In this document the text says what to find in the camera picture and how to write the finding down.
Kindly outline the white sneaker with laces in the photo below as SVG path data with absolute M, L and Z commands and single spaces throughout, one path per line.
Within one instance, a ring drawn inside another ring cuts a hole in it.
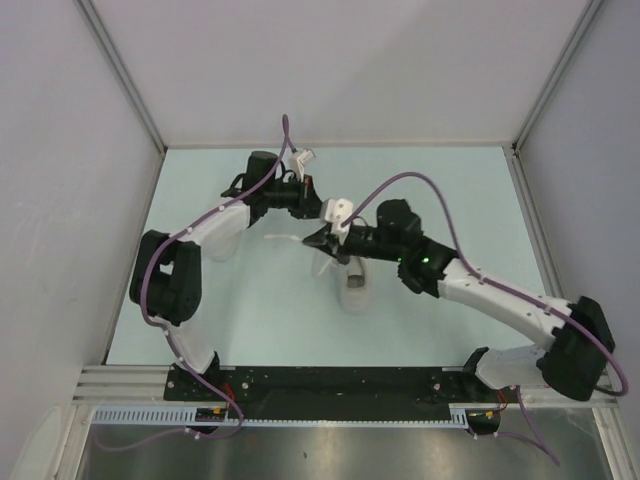
M 341 262 L 315 247 L 313 250 L 312 276 L 320 277 L 327 270 L 333 269 L 341 308 L 351 315 L 364 314 L 370 304 L 372 283 L 368 260 L 363 257 L 347 256 Z

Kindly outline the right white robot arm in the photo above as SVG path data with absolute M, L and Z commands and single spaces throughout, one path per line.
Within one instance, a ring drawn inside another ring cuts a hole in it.
M 374 226 L 339 226 L 341 204 L 327 201 L 324 225 L 303 239 L 305 246 L 342 265 L 357 258 L 393 261 L 412 292 L 475 309 L 531 340 L 529 347 L 476 349 L 461 376 L 469 399 L 484 401 L 498 389 L 537 382 L 576 401 L 598 391 L 615 341 L 597 301 L 535 296 L 489 278 L 465 264 L 459 251 L 425 236 L 404 200 L 380 204 Z

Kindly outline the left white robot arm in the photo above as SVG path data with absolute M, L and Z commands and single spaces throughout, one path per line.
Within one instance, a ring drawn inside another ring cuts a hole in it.
M 178 365 L 191 369 L 185 385 L 199 399 L 221 387 L 220 374 L 210 368 L 217 353 L 199 331 L 203 259 L 228 260 L 241 234 L 272 209 L 317 219 L 322 201 L 306 173 L 314 158 L 310 149 L 295 149 L 285 166 L 279 155 L 253 151 L 210 211 L 177 233 L 148 230 L 141 238 L 129 298 L 147 324 L 162 330 Z

